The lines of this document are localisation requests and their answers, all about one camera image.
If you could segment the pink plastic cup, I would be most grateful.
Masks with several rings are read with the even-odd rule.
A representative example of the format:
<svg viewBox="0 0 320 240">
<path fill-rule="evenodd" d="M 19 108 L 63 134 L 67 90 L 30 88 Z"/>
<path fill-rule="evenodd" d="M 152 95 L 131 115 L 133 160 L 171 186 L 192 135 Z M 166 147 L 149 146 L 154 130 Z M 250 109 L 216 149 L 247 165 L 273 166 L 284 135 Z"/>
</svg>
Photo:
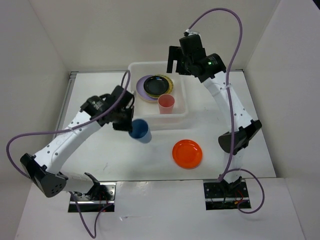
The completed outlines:
<svg viewBox="0 0 320 240">
<path fill-rule="evenodd" d="M 170 94 L 163 94 L 158 98 L 160 114 L 171 114 L 175 105 L 175 98 Z"/>
</svg>

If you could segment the orange round plate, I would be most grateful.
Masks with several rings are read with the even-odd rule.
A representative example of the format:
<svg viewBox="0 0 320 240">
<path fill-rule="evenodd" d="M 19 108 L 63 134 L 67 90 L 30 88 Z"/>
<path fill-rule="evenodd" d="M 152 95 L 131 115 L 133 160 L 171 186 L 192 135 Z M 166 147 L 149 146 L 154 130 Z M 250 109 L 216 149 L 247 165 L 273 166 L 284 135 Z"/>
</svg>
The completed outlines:
<svg viewBox="0 0 320 240">
<path fill-rule="evenodd" d="M 190 170 L 201 164 L 203 151 L 195 141 L 183 139 L 173 146 L 172 158 L 179 167 Z"/>
</svg>

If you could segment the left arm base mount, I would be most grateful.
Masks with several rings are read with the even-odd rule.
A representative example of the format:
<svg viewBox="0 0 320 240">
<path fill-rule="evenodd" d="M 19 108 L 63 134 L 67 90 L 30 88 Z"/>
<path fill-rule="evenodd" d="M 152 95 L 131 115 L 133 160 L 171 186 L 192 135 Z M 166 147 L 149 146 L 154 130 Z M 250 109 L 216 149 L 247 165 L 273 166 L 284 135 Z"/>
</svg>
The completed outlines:
<svg viewBox="0 0 320 240">
<path fill-rule="evenodd" d="M 116 182 L 100 182 L 95 193 L 73 192 L 82 213 L 114 212 L 116 197 Z"/>
</svg>

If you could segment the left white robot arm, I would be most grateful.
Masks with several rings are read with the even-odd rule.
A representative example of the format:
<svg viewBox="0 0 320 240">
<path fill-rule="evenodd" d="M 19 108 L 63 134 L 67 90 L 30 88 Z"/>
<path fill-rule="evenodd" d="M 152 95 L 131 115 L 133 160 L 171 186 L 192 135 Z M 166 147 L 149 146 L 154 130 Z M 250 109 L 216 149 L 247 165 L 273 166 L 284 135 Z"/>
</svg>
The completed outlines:
<svg viewBox="0 0 320 240">
<path fill-rule="evenodd" d="M 110 94 L 88 98 L 63 134 L 34 155 L 20 158 L 27 176 L 47 198 L 56 196 L 69 179 L 61 173 L 64 163 L 92 134 L 109 123 L 116 131 L 132 131 L 134 101 L 135 96 L 119 85 Z"/>
</svg>

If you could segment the black round plate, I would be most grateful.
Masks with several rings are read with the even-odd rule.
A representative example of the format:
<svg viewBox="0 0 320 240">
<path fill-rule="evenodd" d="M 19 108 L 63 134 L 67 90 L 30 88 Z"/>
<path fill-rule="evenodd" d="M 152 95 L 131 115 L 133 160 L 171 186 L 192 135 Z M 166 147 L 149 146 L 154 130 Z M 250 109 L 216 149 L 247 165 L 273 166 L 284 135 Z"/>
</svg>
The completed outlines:
<svg viewBox="0 0 320 240">
<path fill-rule="evenodd" d="M 170 88 L 169 81 L 162 76 L 152 75 L 143 83 L 144 91 L 153 97 L 158 97 L 165 94 Z"/>
</svg>

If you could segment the blue plastic cup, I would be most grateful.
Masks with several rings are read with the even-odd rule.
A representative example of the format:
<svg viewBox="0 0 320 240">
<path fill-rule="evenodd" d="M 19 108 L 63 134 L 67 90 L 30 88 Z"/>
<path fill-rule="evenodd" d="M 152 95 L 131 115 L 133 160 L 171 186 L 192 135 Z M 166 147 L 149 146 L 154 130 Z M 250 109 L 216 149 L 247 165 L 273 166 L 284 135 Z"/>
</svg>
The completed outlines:
<svg viewBox="0 0 320 240">
<path fill-rule="evenodd" d="M 151 131 L 148 123 L 143 119 L 135 119 L 132 121 L 132 130 L 129 136 L 140 143 L 147 144 L 152 140 Z"/>
</svg>

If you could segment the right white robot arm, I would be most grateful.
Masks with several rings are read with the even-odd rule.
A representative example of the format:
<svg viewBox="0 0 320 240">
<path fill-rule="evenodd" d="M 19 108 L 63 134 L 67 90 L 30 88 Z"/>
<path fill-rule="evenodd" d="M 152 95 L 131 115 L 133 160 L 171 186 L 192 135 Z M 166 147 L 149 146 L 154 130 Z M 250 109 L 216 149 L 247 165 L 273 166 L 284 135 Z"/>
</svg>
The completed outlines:
<svg viewBox="0 0 320 240">
<path fill-rule="evenodd" d="M 219 146 L 229 155 L 225 169 L 218 177 L 219 191 L 229 197 L 237 190 L 239 182 L 224 179 L 229 173 L 233 159 L 249 145 L 249 141 L 262 128 L 260 120 L 255 120 L 246 111 L 229 81 L 229 73 L 221 57 L 206 54 L 198 33 L 184 33 L 179 46 L 168 50 L 167 73 L 194 76 L 209 91 L 223 113 L 230 130 L 218 137 Z"/>
</svg>

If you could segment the yellow woven pattern plate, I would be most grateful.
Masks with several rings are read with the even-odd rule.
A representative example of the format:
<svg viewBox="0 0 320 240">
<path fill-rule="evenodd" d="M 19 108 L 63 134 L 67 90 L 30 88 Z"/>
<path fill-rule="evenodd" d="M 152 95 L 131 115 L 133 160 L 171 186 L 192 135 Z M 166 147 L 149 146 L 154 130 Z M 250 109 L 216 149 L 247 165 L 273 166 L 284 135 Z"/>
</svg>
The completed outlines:
<svg viewBox="0 0 320 240">
<path fill-rule="evenodd" d="M 172 79 L 170 77 L 168 77 L 166 75 L 162 75 L 162 74 L 157 74 L 157 75 L 153 75 L 153 76 L 161 76 L 161 77 L 164 77 L 164 78 L 166 78 L 168 80 L 168 82 L 169 82 L 169 90 L 165 94 L 170 94 L 173 91 L 174 83 L 173 83 L 173 81 L 172 81 Z"/>
</svg>

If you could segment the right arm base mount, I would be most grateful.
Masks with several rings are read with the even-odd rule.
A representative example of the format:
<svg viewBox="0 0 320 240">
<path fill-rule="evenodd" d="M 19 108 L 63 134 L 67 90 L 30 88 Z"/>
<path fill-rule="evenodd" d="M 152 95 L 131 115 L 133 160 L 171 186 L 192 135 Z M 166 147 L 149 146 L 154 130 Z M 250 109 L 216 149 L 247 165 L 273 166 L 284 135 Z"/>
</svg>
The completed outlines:
<svg viewBox="0 0 320 240">
<path fill-rule="evenodd" d="M 227 183 L 225 180 L 204 181 L 203 190 L 207 211 L 237 209 L 238 204 L 240 209 L 251 208 L 247 184 L 244 180 L 238 179 L 232 183 Z"/>
</svg>

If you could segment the purple round plate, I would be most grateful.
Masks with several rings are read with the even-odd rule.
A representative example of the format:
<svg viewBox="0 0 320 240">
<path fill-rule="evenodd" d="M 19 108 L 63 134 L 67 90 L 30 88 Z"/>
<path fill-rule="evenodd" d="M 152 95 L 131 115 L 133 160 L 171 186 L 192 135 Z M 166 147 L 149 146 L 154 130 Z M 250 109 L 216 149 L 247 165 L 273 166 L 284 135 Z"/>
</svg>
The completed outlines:
<svg viewBox="0 0 320 240">
<path fill-rule="evenodd" d="M 152 77 L 152 75 L 143 76 L 142 78 L 140 78 L 137 81 L 137 83 L 136 83 L 136 92 L 137 92 L 137 94 L 140 94 L 140 95 L 143 95 L 143 96 L 148 95 L 144 90 L 144 83 L 149 77 Z"/>
</svg>

